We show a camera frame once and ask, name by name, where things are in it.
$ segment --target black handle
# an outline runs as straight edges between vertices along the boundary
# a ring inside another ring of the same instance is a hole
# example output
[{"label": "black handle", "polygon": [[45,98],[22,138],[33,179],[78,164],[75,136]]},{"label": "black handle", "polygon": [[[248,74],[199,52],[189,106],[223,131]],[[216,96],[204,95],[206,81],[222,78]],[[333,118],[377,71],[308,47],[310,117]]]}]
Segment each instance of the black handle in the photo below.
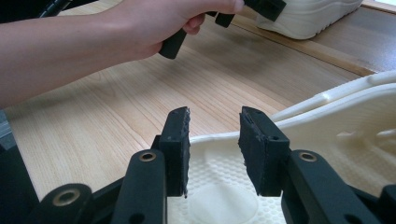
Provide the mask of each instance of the black handle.
[{"label": "black handle", "polygon": [[181,45],[183,44],[186,34],[187,33],[183,29],[180,29],[174,35],[165,39],[163,41],[163,47],[160,50],[160,54],[165,58],[175,59]]}]

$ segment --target hand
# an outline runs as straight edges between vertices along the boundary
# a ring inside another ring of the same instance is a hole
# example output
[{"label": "hand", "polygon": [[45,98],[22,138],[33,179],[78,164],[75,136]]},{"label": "hand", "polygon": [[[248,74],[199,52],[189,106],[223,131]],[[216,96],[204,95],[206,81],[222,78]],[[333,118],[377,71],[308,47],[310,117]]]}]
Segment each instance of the hand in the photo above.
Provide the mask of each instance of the hand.
[{"label": "hand", "polygon": [[127,62],[157,53],[181,28],[196,35],[207,11],[234,14],[243,5],[243,0],[125,0],[101,16],[119,28],[115,41]]}]

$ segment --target white sneaker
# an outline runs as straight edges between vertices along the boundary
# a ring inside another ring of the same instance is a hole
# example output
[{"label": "white sneaker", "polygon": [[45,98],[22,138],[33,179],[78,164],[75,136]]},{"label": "white sneaker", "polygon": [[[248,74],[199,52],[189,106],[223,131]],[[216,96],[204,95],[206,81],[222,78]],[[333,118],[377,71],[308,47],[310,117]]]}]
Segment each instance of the white sneaker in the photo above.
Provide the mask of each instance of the white sneaker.
[{"label": "white sneaker", "polygon": [[259,15],[259,28],[294,39],[308,39],[346,14],[356,10],[362,0],[284,0],[287,4],[276,21]]}]

